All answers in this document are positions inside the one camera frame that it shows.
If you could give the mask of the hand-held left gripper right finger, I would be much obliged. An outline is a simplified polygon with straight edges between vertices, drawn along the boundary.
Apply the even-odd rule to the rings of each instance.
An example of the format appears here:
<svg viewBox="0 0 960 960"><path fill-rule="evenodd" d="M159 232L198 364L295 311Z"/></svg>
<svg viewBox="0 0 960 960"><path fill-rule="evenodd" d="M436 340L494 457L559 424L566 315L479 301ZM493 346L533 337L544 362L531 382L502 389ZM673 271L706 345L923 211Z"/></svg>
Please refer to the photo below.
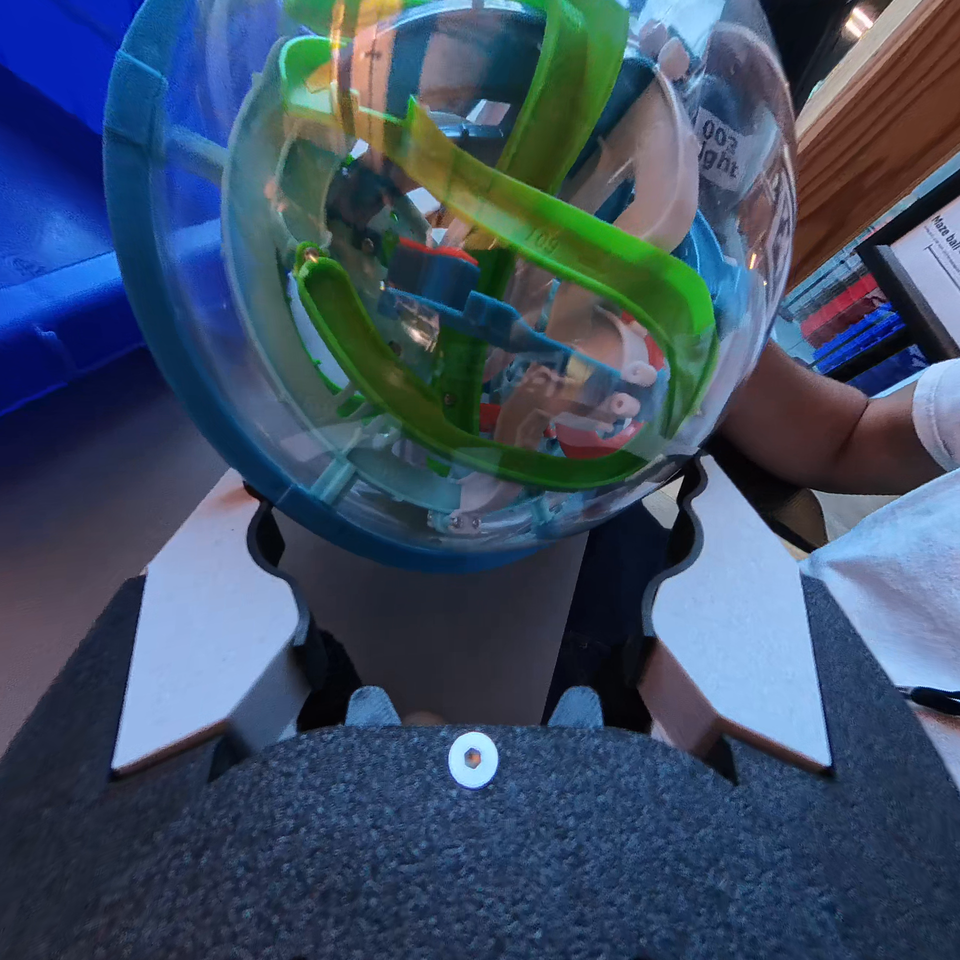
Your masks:
<svg viewBox="0 0 960 960"><path fill-rule="evenodd" d="M813 773L833 765L798 561L710 455L689 461L680 558L648 585L637 690L654 738L720 738Z"/></svg>

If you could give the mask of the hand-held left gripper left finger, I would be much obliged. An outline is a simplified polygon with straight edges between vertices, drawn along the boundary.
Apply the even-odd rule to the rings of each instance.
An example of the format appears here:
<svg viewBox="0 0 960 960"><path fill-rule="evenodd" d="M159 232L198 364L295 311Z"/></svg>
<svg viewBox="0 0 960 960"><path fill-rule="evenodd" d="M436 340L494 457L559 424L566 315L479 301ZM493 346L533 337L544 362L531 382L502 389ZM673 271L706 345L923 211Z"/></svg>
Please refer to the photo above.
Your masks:
<svg viewBox="0 0 960 960"><path fill-rule="evenodd" d="M272 519L230 469L145 568L114 775L224 735L256 753L296 734L310 615L258 545Z"/></svg>

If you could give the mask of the clear plastic maze ball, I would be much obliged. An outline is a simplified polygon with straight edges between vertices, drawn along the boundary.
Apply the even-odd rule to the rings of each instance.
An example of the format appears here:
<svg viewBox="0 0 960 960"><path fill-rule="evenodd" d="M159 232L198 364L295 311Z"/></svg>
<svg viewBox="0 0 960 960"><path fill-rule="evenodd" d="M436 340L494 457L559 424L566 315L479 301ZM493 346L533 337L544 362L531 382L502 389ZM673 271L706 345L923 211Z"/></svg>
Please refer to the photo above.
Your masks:
<svg viewBox="0 0 960 960"><path fill-rule="evenodd" d="M697 454L771 339L795 114L764 2L202 2L199 94L146 2L104 193L126 294L198 429L355 554L484 570ZM636 31L691 55L664 76ZM226 309L177 254L166 122L222 160Z"/></svg>

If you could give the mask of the person's right forearm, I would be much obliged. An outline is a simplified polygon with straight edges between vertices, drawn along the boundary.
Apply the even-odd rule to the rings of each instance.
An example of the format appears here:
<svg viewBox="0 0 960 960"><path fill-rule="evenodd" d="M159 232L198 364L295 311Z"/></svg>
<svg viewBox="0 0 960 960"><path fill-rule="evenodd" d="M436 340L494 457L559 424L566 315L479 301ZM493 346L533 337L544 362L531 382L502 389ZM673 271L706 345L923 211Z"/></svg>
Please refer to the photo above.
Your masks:
<svg viewBox="0 0 960 960"><path fill-rule="evenodd" d="M958 463L958 444L924 426L937 412L958 432L958 402L932 404L935 376L957 361L930 366L895 392L870 398L802 366L768 342L733 394L719 433L751 462L799 487L840 495L904 495Z"/></svg>

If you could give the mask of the person's right hand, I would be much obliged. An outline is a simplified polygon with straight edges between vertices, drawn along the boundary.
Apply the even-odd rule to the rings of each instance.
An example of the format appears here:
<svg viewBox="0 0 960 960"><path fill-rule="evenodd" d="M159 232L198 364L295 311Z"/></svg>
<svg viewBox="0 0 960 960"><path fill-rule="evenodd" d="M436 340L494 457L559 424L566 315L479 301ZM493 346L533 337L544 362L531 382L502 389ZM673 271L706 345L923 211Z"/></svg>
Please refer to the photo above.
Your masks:
<svg viewBox="0 0 960 960"><path fill-rule="evenodd" d="M689 77L690 51L677 31L662 20L647 19L640 23L635 32L635 45L669 81L680 82Z"/></svg>

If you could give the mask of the rack of small storage bins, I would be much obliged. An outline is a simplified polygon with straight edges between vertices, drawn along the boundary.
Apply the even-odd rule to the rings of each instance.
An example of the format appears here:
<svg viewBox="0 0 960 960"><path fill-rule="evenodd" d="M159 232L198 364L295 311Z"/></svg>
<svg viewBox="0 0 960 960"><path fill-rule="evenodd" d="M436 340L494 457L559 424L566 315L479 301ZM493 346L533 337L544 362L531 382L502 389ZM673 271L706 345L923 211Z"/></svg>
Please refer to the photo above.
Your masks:
<svg viewBox="0 0 960 960"><path fill-rule="evenodd" d="M805 365L817 374L851 382L901 354L918 354L906 321L870 271L828 290L799 322L809 352Z"/></svg>

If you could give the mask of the person's dark blue trousers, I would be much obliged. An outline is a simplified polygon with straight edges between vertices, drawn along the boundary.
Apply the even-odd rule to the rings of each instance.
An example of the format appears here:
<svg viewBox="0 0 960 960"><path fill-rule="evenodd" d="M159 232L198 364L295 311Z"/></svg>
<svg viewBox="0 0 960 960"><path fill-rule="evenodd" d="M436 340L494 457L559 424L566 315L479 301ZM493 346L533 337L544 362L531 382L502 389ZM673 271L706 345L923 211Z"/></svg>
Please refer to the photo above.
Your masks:
<svg viewBox="0 0 960 960"><path fill-rule="evenodd" d="M665 567L668 532L636 503L593 529L582 554L543 720L572 687L598 695L606 726L648 734L651 716L630 686L623 650L642 627L642 599Z"/></svg>

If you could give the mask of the black office chair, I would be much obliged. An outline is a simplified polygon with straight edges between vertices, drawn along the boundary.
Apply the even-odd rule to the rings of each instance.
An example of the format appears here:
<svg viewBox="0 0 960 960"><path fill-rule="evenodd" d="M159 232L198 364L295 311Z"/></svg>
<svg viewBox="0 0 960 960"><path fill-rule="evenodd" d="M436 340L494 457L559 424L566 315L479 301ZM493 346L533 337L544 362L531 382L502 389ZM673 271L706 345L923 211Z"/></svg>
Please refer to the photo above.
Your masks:
<svg viewBox="0 0 960 960"><path fill-rule="evenodd" d="M774 534L806 554L829 542L822 507L812 490L774 476L719 435L704 450Z"/></svg>

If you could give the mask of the blue plastic bin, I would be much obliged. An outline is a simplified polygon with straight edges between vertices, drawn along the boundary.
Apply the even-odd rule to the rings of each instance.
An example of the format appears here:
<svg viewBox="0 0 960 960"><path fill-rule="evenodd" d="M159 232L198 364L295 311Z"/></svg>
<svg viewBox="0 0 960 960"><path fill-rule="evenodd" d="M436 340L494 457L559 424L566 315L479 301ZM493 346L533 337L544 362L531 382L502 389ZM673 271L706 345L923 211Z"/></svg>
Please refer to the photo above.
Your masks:
<svg viewBox="0 0 960 960"><path fill-rule="evenodd" d="M102 121L114 56L144 2L2 2L2 418L144 346L114 251L103 186ZM203 2L146 2L170 27L186 67L169 94L202 92L200 43L188 39ZM171 227L191 306L226 311L219 176L222 142L203 99L182 129L166 122Z"/></svg>

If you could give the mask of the wooden post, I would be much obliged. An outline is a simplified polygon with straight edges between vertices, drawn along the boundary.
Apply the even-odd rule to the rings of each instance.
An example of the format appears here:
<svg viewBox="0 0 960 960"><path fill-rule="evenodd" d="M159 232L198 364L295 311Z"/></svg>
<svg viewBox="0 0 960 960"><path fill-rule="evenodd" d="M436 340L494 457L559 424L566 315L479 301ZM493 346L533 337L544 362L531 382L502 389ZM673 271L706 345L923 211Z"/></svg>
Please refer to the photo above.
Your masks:
<svg viewBox="0 0 960 960"><path fill-rule="evenodd" d="M959 3L894 1L798 117L788 288L959 149Z"/></svg>

